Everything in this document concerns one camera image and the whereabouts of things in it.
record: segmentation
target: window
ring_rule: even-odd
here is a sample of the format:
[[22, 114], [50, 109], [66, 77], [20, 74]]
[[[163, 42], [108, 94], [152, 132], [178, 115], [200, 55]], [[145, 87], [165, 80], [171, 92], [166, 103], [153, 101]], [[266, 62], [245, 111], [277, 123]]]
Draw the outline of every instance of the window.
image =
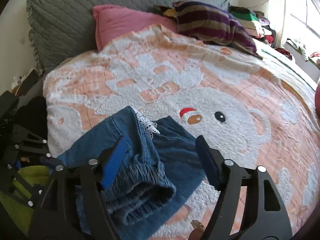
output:
[[312, 0], [287, 0], [286, 37], [305, 44], [308, 56], [320, 51], [320, 13]]

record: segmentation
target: blue denim fabric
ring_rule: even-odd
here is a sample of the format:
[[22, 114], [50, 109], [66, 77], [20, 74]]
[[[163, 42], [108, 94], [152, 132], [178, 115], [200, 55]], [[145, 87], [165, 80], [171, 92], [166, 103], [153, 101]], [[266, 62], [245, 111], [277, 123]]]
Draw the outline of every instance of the blue denim fabric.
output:
[[[112, 147], [119, 136], [131, 139], [131, 149], [113, 185], [101, 192], [121, 239], [148, 239], [177, 212], [204, 178], [195, 138], [171, 117], [156, 122], [160, 134], [154, 134], [151, 140], [132, 108], [126, 107], [59, 156], [69, 167], [81, 166]], [[77, 193], [81, 228], [90, 233], [81, 190]]]
[[117, 223], [134, 224], [162, 208], [176, 193], [164, 165], [131, 107], [96, 125], [58, 158], [68, 167], [83, 166], [111, 148], [120, 136], [131, 139], [113, 184], [101, 192]]

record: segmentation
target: cable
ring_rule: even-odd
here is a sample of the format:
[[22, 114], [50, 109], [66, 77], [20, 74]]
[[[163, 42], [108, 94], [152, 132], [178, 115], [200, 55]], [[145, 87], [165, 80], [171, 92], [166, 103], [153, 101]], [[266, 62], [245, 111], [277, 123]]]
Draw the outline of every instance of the cable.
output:
[[264, 5], [266, 2], [268, 2], [269, 0], [266, 0], [264, 3], [262, 3], [262, 4], [257, 4], [257, 5], [255, 5], [255, 6], [251, 6], [251, 7], [247, 7], [247, 8], [253, 8], [253, 7], [257, 7], [257, 6], [262, 6], [262, 5]]

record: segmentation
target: black metal bracket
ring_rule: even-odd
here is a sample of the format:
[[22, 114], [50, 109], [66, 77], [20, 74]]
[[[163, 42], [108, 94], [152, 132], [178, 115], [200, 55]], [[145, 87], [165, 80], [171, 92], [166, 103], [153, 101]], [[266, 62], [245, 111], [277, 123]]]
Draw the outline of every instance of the black metal bracket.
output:
[[[281, 196], [266, 168], [255, 170], [239, 167], [224, 159], [217, 150], [210, 149], [202, 136], [196, 139], [196, 150], [208, 176], [208, 181], [219, 188], [220, 196], [201, 240], [289, 240], [292, 230]], [[222, 163], [218, 180], [209, 162]], [[236, 216], [241, 187], [247, 187], [244, 215], [238, 233], [230, 235]]]
[[[105, 204], [100, 198], [103, 167], [117, 143], [79, 168], [68, 169], [50, 156], [46, 141], [20, 127], [13, 127], [12, 144], [1, 160], [0, 191], [34, 208], [28, 238], [43, 240], [120, 240]], [[263, 166], [255, 170], [239, 167], [211, 149], [204, 138], [196, 139], [196, 150], [211, 185], [220, 192], [216, 207], [201, 240], [289, 240], [291, 226], [284, 203]], [[54, 169], [45, 187], [29, 185], [18, 173], [21, 156]], [[17, 180], [28, 190], [28, 199], [14, 186]], [[91, 236], [80, 228], [76, 210], [76, 187], [81, 186], [84, 209]], [[247, 187], [243, 220], [238, 233], [230, 235], [236, 216], [241, 187]]]
[[[120, 240], [99, 193], [102, 167], [108, 161], [114, 147], [104, 150], [98, 159], [89, 160], [86, 166], [67, 169], [60, 164], [55, 167], [32, 216], [28, 232], [31, 240], [43, 240], [46, 237], [56, 240]], [[75, 186], [81, 186], [92, 236], [80, 229]]]

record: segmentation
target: striped pillow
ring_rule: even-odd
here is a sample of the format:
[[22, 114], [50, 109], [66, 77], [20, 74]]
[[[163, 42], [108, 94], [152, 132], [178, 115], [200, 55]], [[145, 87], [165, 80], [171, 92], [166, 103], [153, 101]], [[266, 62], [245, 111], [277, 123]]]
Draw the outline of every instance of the striped pillow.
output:
[[179, 33], [194, 37], [206, 43], [232, 46], [235, 49], [254, 55], [257, 47], [252, 37], [228, 12], [201, 2], [174, 2]]

